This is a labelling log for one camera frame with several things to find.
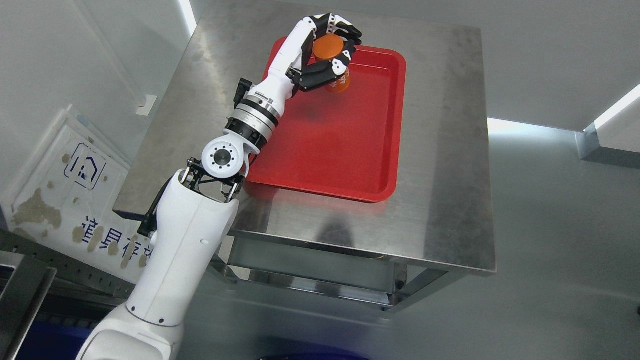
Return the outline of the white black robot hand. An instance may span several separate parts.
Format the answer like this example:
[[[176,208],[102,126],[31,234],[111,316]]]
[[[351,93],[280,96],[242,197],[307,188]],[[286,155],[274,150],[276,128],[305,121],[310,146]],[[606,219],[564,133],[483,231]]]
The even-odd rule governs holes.
[[[338,53],[310,64],[313,45],[328,35],[339,39]],[[289,100],[297,91],[313,91],[343,76],[361,45],[362,32],[349,20],[334,13],[302,18],[286,37],[272,60],[266,78],[251,93],[269,99]]]

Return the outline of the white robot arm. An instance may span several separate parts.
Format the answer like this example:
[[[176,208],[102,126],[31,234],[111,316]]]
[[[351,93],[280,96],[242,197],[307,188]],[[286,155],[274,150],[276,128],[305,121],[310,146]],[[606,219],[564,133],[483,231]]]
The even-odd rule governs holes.
[[[167,180],[151,210],[153,253],[125,303],[87,337],[78,360],[174,360],[185,335],[185,317],[210,261],[238,214],[235,193],[274,134],[291,79],[268,75],[234,98],[222,136],[200,159]]]

